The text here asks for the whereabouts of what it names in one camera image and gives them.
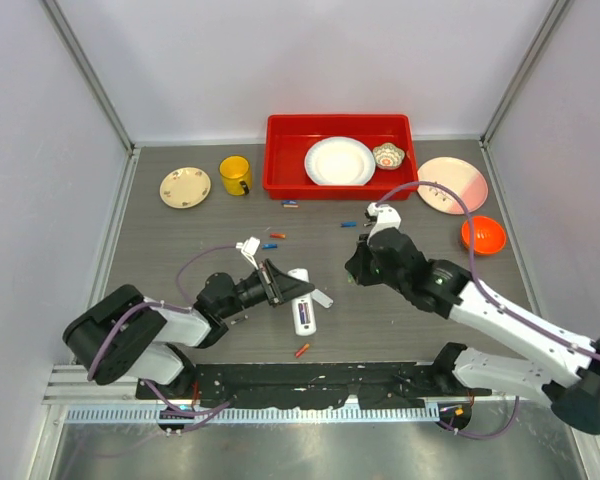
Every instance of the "plate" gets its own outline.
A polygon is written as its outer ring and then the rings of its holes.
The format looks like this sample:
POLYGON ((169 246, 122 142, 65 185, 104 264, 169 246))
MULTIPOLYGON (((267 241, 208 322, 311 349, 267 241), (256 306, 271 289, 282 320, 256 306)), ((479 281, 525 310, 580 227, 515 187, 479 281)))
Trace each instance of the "plate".
POLYGON ((160 184, 160 198, 172 208, 191 208, 202 202, 211 190, 209 175, 199 168, 174 170, 160 184))
POLYGON ((318 185, 364 185, 371 180, 376 163, 363 143, 348 137, 330 137, 309 149, 304 168, 318 185))
MULTIPOLYGON (((470 212, 479 209, 487 200, 487 181, 476 167, 453 157, 429 160, 418 169, 418 179, 440 183, 455 192, 467 204, 470 212)), ((418 187, 418 193, 431 207, 444 213, 462 215, 458 202, 435 187, 418 187)))

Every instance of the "red plastic bin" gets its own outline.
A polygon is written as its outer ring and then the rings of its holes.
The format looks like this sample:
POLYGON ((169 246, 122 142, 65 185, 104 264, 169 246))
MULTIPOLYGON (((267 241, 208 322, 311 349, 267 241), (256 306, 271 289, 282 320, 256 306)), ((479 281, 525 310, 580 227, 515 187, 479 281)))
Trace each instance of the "red plastic bin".
MULTIPOLYGON (((418 179, 409 119, 405 115, 271 115, 267 126, 263 186, 277 200, 380 200, 392 188, 418 179), (316 185, 304 169, 309 149, 328 137, 350 137, 369 149, 386 142, 407 155, 396 170, 376 168, 366 185, 316 185)), ((417 187, 392 198, 405 200, 417 187)))

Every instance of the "yellow mug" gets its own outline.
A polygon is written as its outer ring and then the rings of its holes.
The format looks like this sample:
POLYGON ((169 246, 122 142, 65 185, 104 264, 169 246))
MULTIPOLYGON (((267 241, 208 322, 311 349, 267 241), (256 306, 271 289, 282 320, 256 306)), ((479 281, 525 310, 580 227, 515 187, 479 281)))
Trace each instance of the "yellow mug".
POLYGON ((229 195, 246 195, 251 190, 251 166, 249 160, 232 155, 220 163, 222 184, 229 195))

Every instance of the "small ceramic bowl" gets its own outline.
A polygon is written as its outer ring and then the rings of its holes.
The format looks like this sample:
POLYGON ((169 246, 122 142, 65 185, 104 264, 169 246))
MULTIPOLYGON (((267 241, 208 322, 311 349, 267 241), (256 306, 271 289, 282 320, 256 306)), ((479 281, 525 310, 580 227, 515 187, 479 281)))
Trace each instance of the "small ceramic bowl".
POLYGON ((384 143, 373 149, 376 165, 383 170, 395 170, 402 165, 404 156, 404 150, 396 147, 393 143, 384 143))

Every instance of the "gray table surface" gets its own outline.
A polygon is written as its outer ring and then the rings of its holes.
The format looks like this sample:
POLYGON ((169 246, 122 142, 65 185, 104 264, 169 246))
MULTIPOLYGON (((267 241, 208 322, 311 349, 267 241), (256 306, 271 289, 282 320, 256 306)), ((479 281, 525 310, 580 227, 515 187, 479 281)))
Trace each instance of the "gray table surface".
MULTIPOLYGON (((475 165, 487 177, 477 141, 416 142, 422 164, 439 156, 453 156, 475 165)), ((291 307, 273 309, 259 305, 249 319, 235 326, 209 349, 190 349, 199 363, 243 362, 349 362, 432 360, 442 346, 461 342, 477 349, 511 354, 501 344, 473 329, 413 308, 384 286, 359 287, 347 282, 345 262, 355 251, 358 234, 365 231, 362 201, 301 201, 300 208, 282 208, 262 189, 263 145, 143 148, 133 181, 124 222, 111 268, 108 291, 131 283, 145 295, 183 305, 174 277, 189 258, 209 247, 231 244, 255 236, 267 241, 270 232, 287 234, 277 250, 261 251, 281 270, 309 270, 311 281, 331 296, 334 306, 325 310, 315 304, 317 333, 298 337, 294 333, 291 307), (233 154, 247 157, 254 169, 254 188, 246 197, 228 195, 221 184, 218 165, 233 154), (211 177, 212 188, 200 205, 175 210, 159 198, 162 179, 185 166, 199 167, 211 177), (357 221, 357 228, 340 228, 343 221, 357 221), (296 360, 294 352, 304 343, 310 350, 296 360)), ((427 257, 446 258, 468 267, 468 255, 459 243, 464 217, 439 213, 417 194, 395 202, 408 233, 427 257)), ((491 193, 477 212, 501 220, 491 193)), ((493 257, 478 259, 484 281, 500 294, 528 305, 520 273, 507 246, 493 257)), ((235 280, 250 273, 237 251, 214 252, 194 263, 184 275, 192 297, 205 279, 225 271, 235 280)))

